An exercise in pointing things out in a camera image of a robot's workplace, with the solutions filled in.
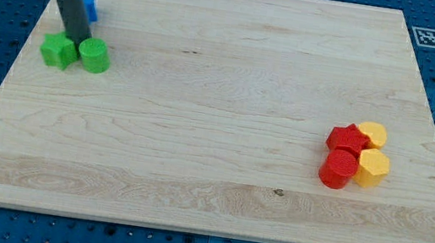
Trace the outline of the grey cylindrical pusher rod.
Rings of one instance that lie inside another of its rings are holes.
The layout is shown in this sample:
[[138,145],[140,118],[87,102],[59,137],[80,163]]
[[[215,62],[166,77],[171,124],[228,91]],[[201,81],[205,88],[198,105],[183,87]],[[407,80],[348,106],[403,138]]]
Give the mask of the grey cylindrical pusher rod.
[[84,0],[57,0],[66,36],[76,45],[91,37]]

